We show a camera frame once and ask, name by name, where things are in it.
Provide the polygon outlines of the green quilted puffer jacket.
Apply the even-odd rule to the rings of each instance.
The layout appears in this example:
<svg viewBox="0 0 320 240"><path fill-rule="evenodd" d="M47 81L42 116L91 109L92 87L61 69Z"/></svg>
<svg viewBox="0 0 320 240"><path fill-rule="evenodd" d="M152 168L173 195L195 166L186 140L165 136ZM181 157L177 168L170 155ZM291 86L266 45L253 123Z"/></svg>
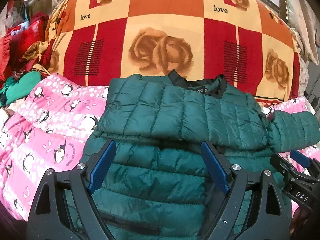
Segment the green quilted puffer jacket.
<svg viewBox="0 0 320 240"><path fill-rule="evenodd" d="M108 139L116 156L93 199L113 237L199 239L221 203L201 157L204 141L259 173L271 169L271 155L319 142L319 123L310 112L268 118L221 76L174 82L135 74L111 80L81 161Z"/></svg>

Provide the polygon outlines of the red shiny clothes pile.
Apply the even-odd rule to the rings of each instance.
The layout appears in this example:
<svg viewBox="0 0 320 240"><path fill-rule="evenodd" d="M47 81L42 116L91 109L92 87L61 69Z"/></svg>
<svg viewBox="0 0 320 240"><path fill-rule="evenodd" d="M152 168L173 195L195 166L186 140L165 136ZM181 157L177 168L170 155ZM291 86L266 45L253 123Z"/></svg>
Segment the red shiny clothes pile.
<svg viewBox="0 0 320 240"><path fill-rule="evenodd" d="M35 64L46 66L50 62L50 43L45 40L45 29L49 16L38 12L31 18L30 26L17 28L1 38L1 83L9 77L31 71Z"/></svg>

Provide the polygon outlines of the pink penguin print blanket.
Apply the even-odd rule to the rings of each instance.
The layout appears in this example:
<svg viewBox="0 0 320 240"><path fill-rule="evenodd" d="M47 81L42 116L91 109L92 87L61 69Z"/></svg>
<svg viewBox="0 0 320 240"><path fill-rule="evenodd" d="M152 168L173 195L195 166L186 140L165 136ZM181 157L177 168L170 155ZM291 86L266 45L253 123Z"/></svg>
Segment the pink penguin print blanket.
<svg viewBox="0 0 320 240"><path fill-rule="evenodd" d="M40 81L1 131L1 203L27 220L44 172L74 168L106 105L108 86L80 86L52 74Z"/></svg>

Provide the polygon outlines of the green knit garment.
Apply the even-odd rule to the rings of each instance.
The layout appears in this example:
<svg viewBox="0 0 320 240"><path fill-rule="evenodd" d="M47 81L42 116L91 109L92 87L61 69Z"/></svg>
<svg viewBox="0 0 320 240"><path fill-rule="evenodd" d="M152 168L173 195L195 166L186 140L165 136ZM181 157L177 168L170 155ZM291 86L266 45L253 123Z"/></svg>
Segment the green knit garment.
<svg viewBox="0 0 320 240"><path fill-rule="evenodd" d="M1 107L28 96L41 80L42 76L37 71L23 74L18 80L9 77L1 88Z"/></svg>

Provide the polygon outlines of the orange red rose blanket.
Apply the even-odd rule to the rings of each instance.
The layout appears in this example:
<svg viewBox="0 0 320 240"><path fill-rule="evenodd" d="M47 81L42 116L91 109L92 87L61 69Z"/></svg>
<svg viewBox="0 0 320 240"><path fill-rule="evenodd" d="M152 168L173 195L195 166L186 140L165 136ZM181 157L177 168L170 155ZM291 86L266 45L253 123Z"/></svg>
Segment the orange red rose blanket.
<svg viewBox="0 0 320 240"><path fill-rule="evenodd" d="M175 70L222 74L262 104L298 95L293 33L261 0L63 0L46 39L52 70L79 85Z"/></svg>

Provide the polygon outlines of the beige curtain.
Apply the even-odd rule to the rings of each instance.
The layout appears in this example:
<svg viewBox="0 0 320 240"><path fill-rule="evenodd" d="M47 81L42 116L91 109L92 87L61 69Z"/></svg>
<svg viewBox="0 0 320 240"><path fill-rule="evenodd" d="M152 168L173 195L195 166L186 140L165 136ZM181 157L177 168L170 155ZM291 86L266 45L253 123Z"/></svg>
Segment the beige curtain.
<svg viewBox="0 0 320 240"><path fill-rule="evenodd" d="M286 0L288 25L296 34L301 57L319 65L319 20L307 0Z"/></svg>

